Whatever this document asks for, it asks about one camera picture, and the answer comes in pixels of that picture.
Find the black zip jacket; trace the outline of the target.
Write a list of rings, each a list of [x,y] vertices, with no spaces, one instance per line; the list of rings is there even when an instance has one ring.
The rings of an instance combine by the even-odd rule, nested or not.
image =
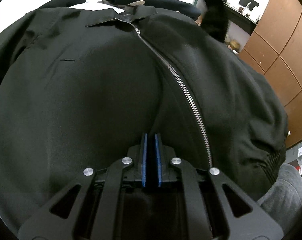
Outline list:
[[[284,162],[287,122],[265,77],[183,14],[37,9],[0,33],[0,217],[17,234],[143,133],[258,200]]]

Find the brown wooden wardrobe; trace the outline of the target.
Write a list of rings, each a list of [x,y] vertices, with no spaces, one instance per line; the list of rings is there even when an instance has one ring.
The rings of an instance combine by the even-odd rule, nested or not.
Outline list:
[[[268,80],[289,119],[286,146],[302,141],[302,4],[269,0],[240,58]]]

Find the dark navy folded garment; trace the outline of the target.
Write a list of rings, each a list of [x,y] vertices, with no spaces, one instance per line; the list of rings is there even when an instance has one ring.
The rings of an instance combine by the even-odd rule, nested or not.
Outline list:
[[[106,0],[111,4],[129,5],[140,0]],[[201,11],[194,5],[179,0],[143,0],[145,6],[162,8],[180,13],[197,20],[201,15]]]

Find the grey trouser leg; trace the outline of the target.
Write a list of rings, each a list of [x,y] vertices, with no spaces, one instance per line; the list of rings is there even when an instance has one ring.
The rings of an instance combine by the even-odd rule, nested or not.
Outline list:
[[[287,234],[302,215],[302,177],[296,168],[282,164],[276,182],[257,203]]]

